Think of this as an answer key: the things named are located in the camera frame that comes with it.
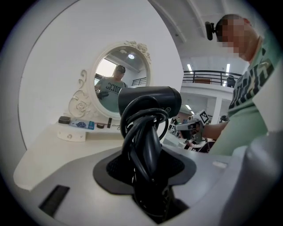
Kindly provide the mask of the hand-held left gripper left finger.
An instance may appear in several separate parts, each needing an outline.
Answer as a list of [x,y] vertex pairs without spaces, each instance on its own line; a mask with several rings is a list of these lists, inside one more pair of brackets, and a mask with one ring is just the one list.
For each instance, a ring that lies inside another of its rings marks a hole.
[[102,188],[94,179],[95,165],[104,159],[111,161],[120,155],[119,149],[110,149],[66,163],[33,188],[33,201],[40,207],[58,186],[69,190],[53,216],[40,210],[44,226],[157,226],[134,202],[134,189],[111,178],[107,163],[99,165],[98,177]]

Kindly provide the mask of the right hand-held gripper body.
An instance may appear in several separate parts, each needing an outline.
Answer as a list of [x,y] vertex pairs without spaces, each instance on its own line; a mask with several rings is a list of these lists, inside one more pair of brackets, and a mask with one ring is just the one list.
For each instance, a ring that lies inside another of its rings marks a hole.
[[202,132],[204,126],[208,123],[209,117],[205,110],[199,111],[196,114],[193,114],[188,119],[188,130],[193,136],[193,140],[196,142],[203,141]]

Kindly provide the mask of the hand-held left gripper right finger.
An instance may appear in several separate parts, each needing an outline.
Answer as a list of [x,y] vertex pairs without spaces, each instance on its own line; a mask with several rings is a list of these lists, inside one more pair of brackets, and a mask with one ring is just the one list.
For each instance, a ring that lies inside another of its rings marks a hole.
[[237,148],[232,156],[175,152],[192,159],[195,175],[173,187],[188,209],[162,226],[272,226],[283,210],[283,131]]

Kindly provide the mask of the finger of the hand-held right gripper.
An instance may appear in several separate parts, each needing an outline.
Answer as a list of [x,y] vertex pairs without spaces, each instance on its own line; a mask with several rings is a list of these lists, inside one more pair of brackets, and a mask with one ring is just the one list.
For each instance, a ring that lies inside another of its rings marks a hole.
[[177,131],[190,131],[196,129],[196,123],[178,124],[175,126]]

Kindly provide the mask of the black hair dryer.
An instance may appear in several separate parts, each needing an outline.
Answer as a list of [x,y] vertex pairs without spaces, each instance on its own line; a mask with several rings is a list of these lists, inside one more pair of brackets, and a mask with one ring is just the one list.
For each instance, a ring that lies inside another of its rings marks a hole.
[[168,175],[163,171],[166,159],[161,139],[168,130],[168,113],[155,94],[134,97],[135,89],[119,93],[120,130],[124,138],[122,156],[128,162],[134,188],[133,199],[156,223],[166,221],[171,197]]

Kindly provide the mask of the person's right forearm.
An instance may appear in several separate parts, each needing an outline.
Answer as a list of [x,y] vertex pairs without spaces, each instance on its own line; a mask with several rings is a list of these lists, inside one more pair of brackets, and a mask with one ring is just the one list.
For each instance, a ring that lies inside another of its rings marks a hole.
[[228,121],[219,124],[207,124],[203,127],[202,137],[217,140]]

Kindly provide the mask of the white dressing table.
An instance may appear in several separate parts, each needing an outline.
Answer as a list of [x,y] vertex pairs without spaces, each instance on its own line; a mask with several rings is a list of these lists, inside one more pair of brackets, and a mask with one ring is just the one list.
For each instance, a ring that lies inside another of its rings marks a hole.
[[[48,125],[28,146],[18,163],[13,174],[14,183],[22,189],[31,191],[68,162],[121,147],[123,137],[120,130],[112,127],[113,124],[119,124],[119,121],[113,121],[110,128],[95,128],[94,130],[58,123]],[[61,140],[57,137],[57,132],[60,129],[85,131],[87,133],[86,141]]]

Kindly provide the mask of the person's green printed t-shirt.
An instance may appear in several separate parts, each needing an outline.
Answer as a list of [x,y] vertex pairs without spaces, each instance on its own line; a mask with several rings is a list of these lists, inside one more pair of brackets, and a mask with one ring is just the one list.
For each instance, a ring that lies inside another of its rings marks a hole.
[[247,71],[237,80],[229,122],[210,154],[231,156],[268,131],[283,129],[283,50],[266,34]]

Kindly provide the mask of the black balcony railing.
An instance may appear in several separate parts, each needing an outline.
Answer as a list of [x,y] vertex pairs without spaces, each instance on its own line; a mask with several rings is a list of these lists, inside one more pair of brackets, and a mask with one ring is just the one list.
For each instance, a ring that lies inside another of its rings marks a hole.
[[227,86],[227,84],[234,84],[241,74],[215,71],[215,70],[193,70],[184,71],[183,83],[204,83],[220,86]]

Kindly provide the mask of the blue flat packet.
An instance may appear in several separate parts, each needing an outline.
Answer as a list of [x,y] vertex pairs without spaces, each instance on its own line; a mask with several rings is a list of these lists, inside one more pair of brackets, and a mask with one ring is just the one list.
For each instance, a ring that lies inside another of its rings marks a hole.
[[76,128],[84,128],[89,130],[94,130],[95,122],[93,121],[85,121],[80,119],[73,119],[69,123],[70,126],[76,127]]

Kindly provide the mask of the oval mirror white carved frame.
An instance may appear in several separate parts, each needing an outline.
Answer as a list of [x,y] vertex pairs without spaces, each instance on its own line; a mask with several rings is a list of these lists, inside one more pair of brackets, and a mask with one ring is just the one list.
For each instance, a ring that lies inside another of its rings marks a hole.
[[69,101],[65,113],[72,119],[107,123],[120,121],[118,93],[125,87],[150,85],[151,59],[145,44],[137,41],[116,42],[100,51],[93,66],[82,70],[80,88]]

